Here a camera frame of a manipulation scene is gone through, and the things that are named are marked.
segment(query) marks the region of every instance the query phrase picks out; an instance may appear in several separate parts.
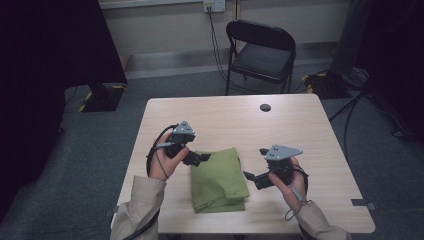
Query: wooden tabletop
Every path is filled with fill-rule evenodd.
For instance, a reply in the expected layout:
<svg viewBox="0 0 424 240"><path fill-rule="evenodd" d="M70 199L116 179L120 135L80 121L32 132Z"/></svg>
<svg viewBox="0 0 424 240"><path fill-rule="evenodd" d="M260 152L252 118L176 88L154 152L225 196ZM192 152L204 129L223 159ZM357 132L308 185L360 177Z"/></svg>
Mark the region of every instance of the wooden tabletop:
<svg viewBox="0 0 424 240"><path fill-rule="evenodd" d="M262 104L271 106L263 112ZM169 125L187 121L196 132L193 151L237 149L243 171L261 174L267 163L260 148L273 144L299 148L300 165L309 174L308 199L315 201L330 224L351 233L371 233L374 222L327 115L314 94L250 95L149 100L134 145L118 205L130 200L134 175L146 176L146 155L154 139ZM160 233L298 233L296 219L275 187L257 190L246 180L250 197L240 212L195 214L191 202L190 168L180 164L168 180L159 215Z"/></svg>

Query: chair backrest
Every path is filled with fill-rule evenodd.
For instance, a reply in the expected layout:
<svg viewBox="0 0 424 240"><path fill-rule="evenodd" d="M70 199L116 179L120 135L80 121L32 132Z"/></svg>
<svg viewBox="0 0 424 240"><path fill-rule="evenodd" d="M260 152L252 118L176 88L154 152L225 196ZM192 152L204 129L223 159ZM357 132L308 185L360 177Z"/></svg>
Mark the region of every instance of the chair backrest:
<svg viewBox="0 0 424 240"><path fill-rule="evenodd" d="M295 51L296 49L293 37L279 27L246 20L233 20L227 24L226 31L233 47L233 39L235 39L284 51Z"/></svg>

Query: sleeve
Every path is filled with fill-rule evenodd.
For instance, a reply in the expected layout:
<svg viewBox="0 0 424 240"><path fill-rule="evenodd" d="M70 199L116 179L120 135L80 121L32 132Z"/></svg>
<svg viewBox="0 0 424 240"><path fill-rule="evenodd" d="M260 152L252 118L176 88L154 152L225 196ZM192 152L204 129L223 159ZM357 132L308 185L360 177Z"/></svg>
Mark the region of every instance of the sleeve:
<svg viewBox="0 0 424 240"><path fill-rule="evenodd" d="M166 183L147 177L134 177L131 201L119 205L110 239L124 239L146 225L162 205ZM158 223L137 239L158 239Z"/></svg>
<svg viewBox="0 0 424 240"><path fill-rule="evenodd" d="M312 237L320 239L352 239L350 233L340 227L332 226L321 209L314 203L304 205L296 214L299 225Z"/></svg>

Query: electrical outlet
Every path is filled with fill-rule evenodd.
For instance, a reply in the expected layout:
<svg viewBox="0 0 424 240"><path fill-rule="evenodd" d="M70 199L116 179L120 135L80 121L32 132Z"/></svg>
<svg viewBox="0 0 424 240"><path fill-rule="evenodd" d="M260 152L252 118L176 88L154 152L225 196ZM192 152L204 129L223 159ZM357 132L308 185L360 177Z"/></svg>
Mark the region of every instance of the electrical outlet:
<svg viewBox="0 0 424 240"><path fill-rule="evenodd" d="M214 12L225 12L225 0L215 0Z"/></svg>
<svg viewBox="0 0 424 240"><path fill-rule="evenodd" d="M215 9L214 3L214 0L203 0L203 12L213 12Z"/></svg>
<svg viewBox="0 0 424 240"><path fill-rule="evenodd" d="M225 12L225 0L203 0L203 12Z"/></svg>

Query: gray wall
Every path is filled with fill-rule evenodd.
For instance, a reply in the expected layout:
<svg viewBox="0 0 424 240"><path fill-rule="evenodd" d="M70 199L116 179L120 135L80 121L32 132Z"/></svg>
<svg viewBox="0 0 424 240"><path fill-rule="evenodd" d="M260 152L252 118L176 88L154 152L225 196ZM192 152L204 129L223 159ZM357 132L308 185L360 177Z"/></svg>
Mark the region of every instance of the gray wall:
<svg viewBox="0 0 424 240"><path fill-rule="evenodd" d="M120 55L212 49L202 1L100 0L100 5ZM240 0L238 13L239 19L286 29L297 43L332 42L340 37L348 5L348 0ZM212 14L222 48L228 47L225 26L234 18L231 0L225 12Z"/></svg>

